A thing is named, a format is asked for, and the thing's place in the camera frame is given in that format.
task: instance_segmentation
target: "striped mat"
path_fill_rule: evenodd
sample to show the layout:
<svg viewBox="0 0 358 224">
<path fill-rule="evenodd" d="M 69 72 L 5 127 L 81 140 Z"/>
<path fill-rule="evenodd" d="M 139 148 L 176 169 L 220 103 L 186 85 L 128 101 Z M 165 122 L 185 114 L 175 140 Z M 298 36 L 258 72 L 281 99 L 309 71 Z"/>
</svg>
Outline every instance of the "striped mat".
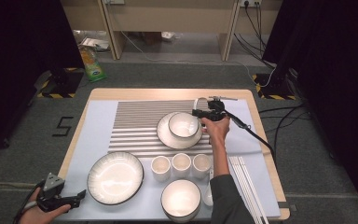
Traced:
<svg viewBox="0 0 358 224">
<path fill-rule="evenodd" d="M 179 152 L 189 156 L 212 155 L 207 134 L 195 146 L 186 149 L 167 147 L 158 139 L 158 122 L 172 112 L 191 113 L 193 104 L 194 101 L 188 100 L 118 102 L 108 152 L 126 151 L 138 158 L 170 157 Z M 208 109 L 206 102 L 199 102 L 197 108 Z"/>
</svg>

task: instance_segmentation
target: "white bowl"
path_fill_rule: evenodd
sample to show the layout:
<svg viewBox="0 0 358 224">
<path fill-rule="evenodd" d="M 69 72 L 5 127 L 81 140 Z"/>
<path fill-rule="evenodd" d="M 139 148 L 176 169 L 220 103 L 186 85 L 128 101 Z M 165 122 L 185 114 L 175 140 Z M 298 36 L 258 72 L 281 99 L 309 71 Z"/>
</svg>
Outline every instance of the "white bowl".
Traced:
<svg viewBox="0 0 358 224">
<path fill-rule="evenodd" d="M 161 195 L 165 215 L 176 223 L 186 223 L 193 219 L 200 210 L 200 201 L 199 187 L 184 179 L 173 181 Z"/>
<path fill-rule="evenodd" d="M 199 120 L 188 113 L 177 113 L 170 118 L 170 131 L 179 137 L 191 137 L 199 130 Z"/>
</svg>

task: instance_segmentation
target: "black sleeve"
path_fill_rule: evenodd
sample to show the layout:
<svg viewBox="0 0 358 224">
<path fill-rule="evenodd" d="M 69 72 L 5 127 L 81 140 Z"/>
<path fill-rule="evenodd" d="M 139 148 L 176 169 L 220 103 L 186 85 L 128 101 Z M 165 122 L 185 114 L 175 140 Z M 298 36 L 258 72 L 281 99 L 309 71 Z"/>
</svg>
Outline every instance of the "black sleeve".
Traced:
<svg viewBox="0 0 358 224">
<path fill-rule="evenodd" d="M 211 180 L 213 195 L 212 224 L 255 223 L 246 208 L 232 175 L 219 175 Z"/>
</svg>

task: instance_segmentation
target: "black backdrop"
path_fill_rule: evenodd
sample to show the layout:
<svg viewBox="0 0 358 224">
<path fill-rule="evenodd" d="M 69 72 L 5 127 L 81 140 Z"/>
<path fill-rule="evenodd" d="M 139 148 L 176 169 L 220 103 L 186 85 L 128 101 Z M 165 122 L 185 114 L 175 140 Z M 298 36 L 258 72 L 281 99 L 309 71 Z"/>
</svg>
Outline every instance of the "black backdrop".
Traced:
<svg viewBox="0 0 358 224">
<path fill-rule="evenodd" d="M 299 34 L 299 27 L 308 29 Z M 358 2 L 283 0 L 264 59 L 297 70 L 327 144 L 358 190 Z"/>
<path fill-rule="evenodd" d="M 0 143 L 43 72 L 83 66 L 59 0 L 0 1 Z"/>
</svg>

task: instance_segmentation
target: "human hand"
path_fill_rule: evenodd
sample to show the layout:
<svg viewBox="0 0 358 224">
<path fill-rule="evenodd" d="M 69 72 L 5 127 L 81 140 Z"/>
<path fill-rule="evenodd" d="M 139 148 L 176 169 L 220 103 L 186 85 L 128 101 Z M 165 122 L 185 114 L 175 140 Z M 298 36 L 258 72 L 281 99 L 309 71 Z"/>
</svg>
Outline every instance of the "human hand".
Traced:
<svg viewBox="0 0 358 224">
<path fill-rule="evenodd" d="M 225 116 L 219 121 L 202 118 L 200 121 L 205 124 L 206 129 L 202 129 L 202 131 L 210 136 L 212 145 L 225 142 L 227 133 L 229 132 L 229 117 Z"/>
<path fill-rule="evenodd" d="M 34 193 L 32 194 L 29 202 L 36 201 L 37 194 L 39 193 L 40 188 L 37 188 Z M 42 211 L 38 206 L 30 208 L 29 210 L 25 211 L 20 219 L 20 224 L 49 224 L 55 217 L 69 211 L 71 209 L 70 204 L 63 205 L 56 210 L 50 212 Z"/>
</svg>

